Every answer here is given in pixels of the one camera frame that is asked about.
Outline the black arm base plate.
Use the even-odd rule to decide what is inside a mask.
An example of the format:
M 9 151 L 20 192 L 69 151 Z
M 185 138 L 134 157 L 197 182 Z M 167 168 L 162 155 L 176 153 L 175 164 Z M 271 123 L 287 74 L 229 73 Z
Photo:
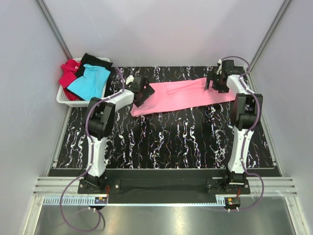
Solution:
M 225 169 L 108 169 L 80 180 L 79 194 L 109 194 L 117 204 L 214 203 L 217 195 L 249 195 L 247 179 L 235 184 Z

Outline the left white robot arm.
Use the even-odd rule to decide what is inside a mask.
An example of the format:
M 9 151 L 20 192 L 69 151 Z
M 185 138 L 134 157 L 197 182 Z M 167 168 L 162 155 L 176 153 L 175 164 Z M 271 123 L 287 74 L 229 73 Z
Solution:
M 117 93 L 104 97 L 93 97 L 84 119 L 88 139 L 88 163 L 82 188 L 89 188 L 96 194 L 108 189 L 105 179 L 105 156 L 107 139 L 112 133 L 115 112 L 133 104 L 140 107 L 155 93 L 145 76 L 129 76 Z

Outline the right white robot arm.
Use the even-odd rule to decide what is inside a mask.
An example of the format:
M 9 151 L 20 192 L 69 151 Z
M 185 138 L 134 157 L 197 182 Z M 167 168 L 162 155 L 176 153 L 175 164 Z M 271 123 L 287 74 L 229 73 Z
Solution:
M 234 130 L 234 142 L 226 172 L 215 188 L 221 188 L 228 194 L 248 188 L 246 169 L 248 149 L 254 129 L 260 122 L 263 96 L 255 93 L 244 81 L 250 74 L 249 62 L 239 56 L 227 56 L 218 61 L 218 68 L 207 78 L 204 90 L 213 89 L 219 93 L 235 94 L 231 113 Z

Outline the pink t shirt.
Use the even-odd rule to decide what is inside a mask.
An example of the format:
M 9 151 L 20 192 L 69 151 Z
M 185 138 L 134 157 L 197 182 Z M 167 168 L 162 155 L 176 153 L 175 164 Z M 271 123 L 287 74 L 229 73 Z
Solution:
M 133 106 L 131 115 L 133 117 L 178 111 L 193 107 L 206 106 L 216 103 L 233 101 L 235 94 L 219 93 L 214 89 L 205 90 L 206 78 L 195 80 L 151 83 L 155 90 L 144 103 Z

